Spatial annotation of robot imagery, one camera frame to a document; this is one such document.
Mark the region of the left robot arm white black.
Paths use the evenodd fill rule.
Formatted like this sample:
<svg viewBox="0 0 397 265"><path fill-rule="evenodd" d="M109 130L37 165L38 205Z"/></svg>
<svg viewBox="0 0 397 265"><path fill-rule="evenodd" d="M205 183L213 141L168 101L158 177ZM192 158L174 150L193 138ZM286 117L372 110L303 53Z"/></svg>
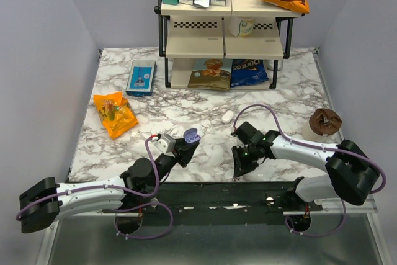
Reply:
<svg viewBox="0 0 397 265"><path fill-rule="evenodd" d="M57 183L47 177L19 196L19 213L23 234L48 228L53 222L80 213L108 210L131 212L156 197L161 180L179 164L186 167L191 161L200 138L177 138L152 135L145 141L154 143L161 154L154 158L139 158L122 174L97 182Z"/></svg>

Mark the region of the lavender earbud charging case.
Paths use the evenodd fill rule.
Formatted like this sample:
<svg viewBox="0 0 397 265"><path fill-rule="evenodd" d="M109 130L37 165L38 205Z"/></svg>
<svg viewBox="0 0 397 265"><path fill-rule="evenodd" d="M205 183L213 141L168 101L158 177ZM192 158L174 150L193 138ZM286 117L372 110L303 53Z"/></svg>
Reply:
<svg viewBox="0 0 397 265"><path fill-rule="evenodd" d="M184 141L188 144L193 144L201 140L199 131L197 128L190 128L186 130L183 134Z"/></svg>

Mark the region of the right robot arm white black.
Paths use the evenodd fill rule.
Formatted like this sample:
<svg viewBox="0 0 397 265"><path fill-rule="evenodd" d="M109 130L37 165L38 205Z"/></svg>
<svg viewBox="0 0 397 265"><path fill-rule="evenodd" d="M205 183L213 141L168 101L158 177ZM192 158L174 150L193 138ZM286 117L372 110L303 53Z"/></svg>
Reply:
<svg viewBox="0 0 397 265"><path fill-rule="evenodd" d="M249 122L231 134L240 142L232 148L234 177L254 171L260 159L296 161L323 171L322 176L299 178L293 190L286 193L286 205L292 210L300 210L317 199L336 197L360 206L381 176L380 170L349 140L340 144L294 140L275 130L262 133Z"/></svg>

